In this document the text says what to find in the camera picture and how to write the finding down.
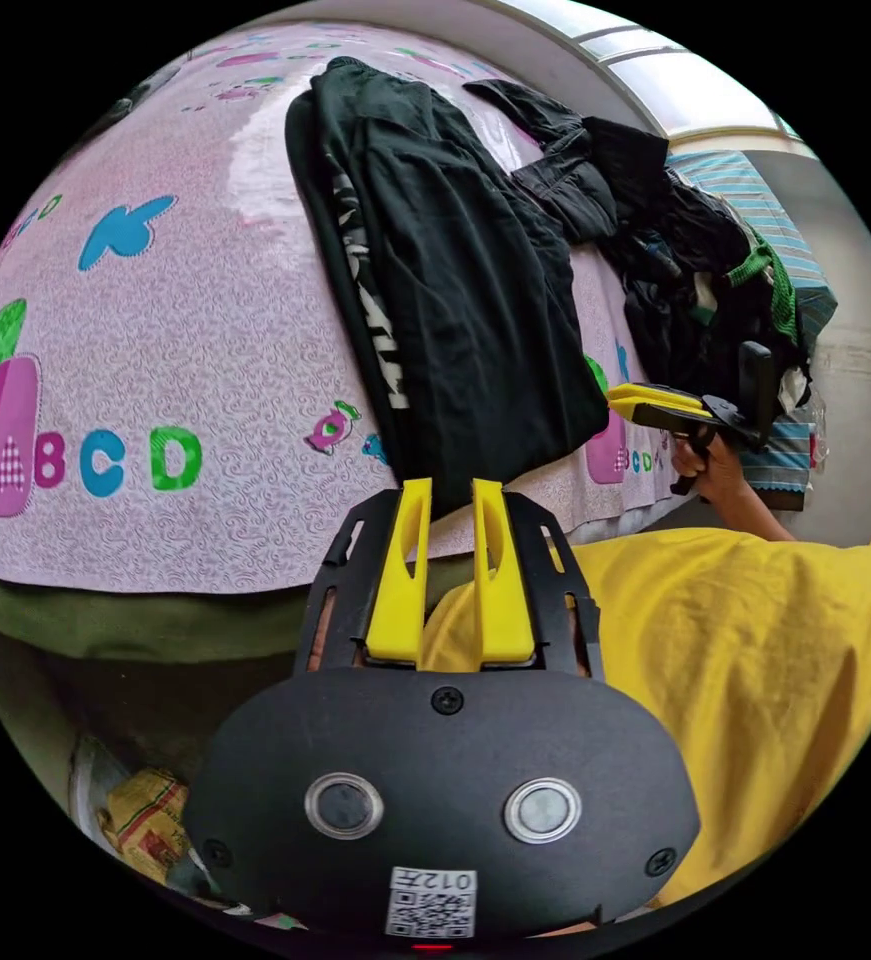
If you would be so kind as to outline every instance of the blue striped fabric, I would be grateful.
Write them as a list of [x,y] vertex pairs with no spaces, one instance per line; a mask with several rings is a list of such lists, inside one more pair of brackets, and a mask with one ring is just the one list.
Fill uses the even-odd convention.
[[[808,244],[771,188],[738,151],[706,151],[669,159],[683,177],[725,199],[774,248],[791,277],[809,352],[835,313],[838,301]],[[811,471],[815,425],[811,410],[800,407],[772,426],[764,453],[742,455],[745,478],[757,490],[804,493]]]
[[669,158],[683,177],[724,197],[774,248],[792,279],[809,353],[838,300],[808,244],[744,153],[706,151]]

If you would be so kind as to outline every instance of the person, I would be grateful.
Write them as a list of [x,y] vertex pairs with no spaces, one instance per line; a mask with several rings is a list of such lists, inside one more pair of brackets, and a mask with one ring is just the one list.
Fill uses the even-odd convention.
[[[677,442],[672,462],[696,478],[725,529],[573,548],[600,609],[606,681],[666,727],[695,790],[699,836],[653,907],[781,843],[871,730],[871,543],[796,541],[720,438],[707,461]],[[330,616],[327,604],[323,625]],[[475,630],[468,583],[446,593],[426,622],[419,669],[478,670]],[[316,638],[309,669],[318,669],[319,653]]]

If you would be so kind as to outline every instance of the black pants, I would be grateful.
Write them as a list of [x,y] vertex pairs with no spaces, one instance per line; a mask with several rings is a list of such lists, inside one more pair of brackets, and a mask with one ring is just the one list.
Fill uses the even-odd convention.
[[389,462],[432,477],[436,517],[605,428],[561,226],[460,111],[338,58],[286,140]]

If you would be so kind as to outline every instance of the pile of clothes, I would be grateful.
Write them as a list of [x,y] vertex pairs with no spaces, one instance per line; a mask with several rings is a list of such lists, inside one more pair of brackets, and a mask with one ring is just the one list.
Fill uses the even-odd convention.
[[429,86],[352,57],[293,103],[286,143],[396,479],[433,480],[433,519],[473,477],[508,483],[605,429],[585,360],[571,247],[626,291],[654,382],[738,401],[738,347],[773,355],[776,393],[808,354],[785,269],[724,201],[667,164],[668,142],[516,83],[466,83],[543,150],[508,175]]

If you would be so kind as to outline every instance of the bed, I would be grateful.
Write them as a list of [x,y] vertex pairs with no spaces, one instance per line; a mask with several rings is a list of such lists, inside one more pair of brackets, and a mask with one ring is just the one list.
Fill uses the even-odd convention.
[[[429,84],[506,170],[540,156],[462,90],[504,73],[357,24],[193,51],[67,156],[0,250],[7,636],[121,661],[285,652],[347,511],[395,485],[285,155],[288,104],[339,55]],[[642,379],[618,278],[594,248],[573,267],[597,375]],[[667,448],[612,414],[512,486],[576,542],[632,533],[681,502]],[[430,603],[471,549],[467,511],[433,526]]]

